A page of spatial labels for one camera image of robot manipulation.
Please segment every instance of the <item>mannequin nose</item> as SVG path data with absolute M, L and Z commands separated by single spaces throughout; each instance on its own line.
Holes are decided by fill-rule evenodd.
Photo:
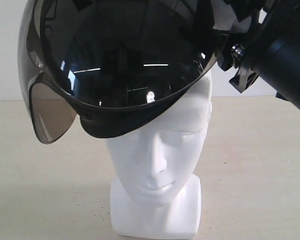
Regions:
M 163 146 L 159 136 L 149 137 L 148 151 L 146 156 L 146 175 L 154 178 L 167 168 L 167 161 L 164 158 Z

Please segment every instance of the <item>black tube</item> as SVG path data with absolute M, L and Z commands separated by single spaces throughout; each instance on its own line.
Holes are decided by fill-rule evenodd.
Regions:
M 300 110 L 300 13 L 287 22 L 252 70 Z

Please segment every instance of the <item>white mannequin head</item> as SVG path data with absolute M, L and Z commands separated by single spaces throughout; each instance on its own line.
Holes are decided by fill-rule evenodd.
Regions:
M 137 204 L 171 204 L 195 170 L 211 117 L 211 81 L 209 71 L 162 115 L 106 140 L 117 176 Z

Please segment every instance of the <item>visor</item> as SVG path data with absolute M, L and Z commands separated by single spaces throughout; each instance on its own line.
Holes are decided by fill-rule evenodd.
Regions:
M 53 143 L 76 114 L 96 138 L 150 122 L 216 63 L 214 25 L 210 0 L 29 0 L 18 64 L 37 137 Z

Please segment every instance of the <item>table surface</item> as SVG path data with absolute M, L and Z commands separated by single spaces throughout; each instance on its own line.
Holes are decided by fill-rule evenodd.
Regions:
M 274 97 L 212 101 L 195 240 L 300 239 L 299 110 Z M 0 102 L 0 240 L 130 240 L 111 226 L 115 176 L 78 119 L 43 145 L 23 102 Z

